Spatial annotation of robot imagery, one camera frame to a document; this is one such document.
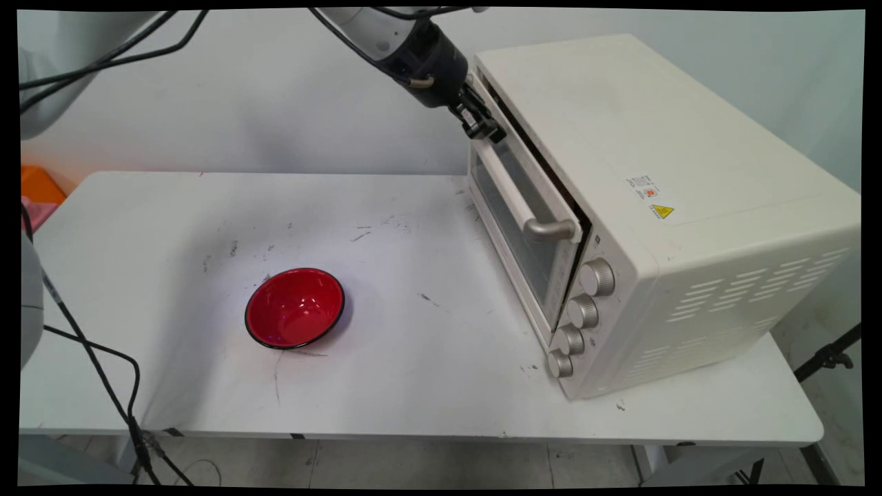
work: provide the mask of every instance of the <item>toaster oven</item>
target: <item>toaster oven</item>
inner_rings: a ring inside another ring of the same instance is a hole
[[[468,189],[571,399],[748,349],[860,244],[860,196],[631,35],[479,53]]]

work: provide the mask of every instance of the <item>red bowl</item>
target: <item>red bowl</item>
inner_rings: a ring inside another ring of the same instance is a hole
[[[317,268],[296,268],[260,285],[245,307],[245,328],[269,348],[294,349],[327,334],[343,313],[343,288]]]

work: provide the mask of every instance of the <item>oven top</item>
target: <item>oven top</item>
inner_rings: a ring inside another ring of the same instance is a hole
[[[594,222],[656,260],[860,225],[860,197],[629,34],[477,54]]]

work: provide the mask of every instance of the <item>oven door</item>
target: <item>oven door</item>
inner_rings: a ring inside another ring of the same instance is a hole
[[[557,326],[583,228],[478,78],[475,91],[505,128],[499,144],[471,143],[468,186],[543,346]]]

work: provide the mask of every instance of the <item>oven door handle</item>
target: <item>oven door handle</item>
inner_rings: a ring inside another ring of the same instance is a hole
[[[520,225],[520,230],[528,239],[535,242],[560,241],[572,239],[576,235],[576,223],[565,219],[563,221],[542,223],[536,220],[533,210],[520,194],[518,186],[508,175],[502,161],[487,139],[473,140],[475,151],[484,162],[490,178],[496,184],[502,194],[505,204],[512,212],[514,220]]]

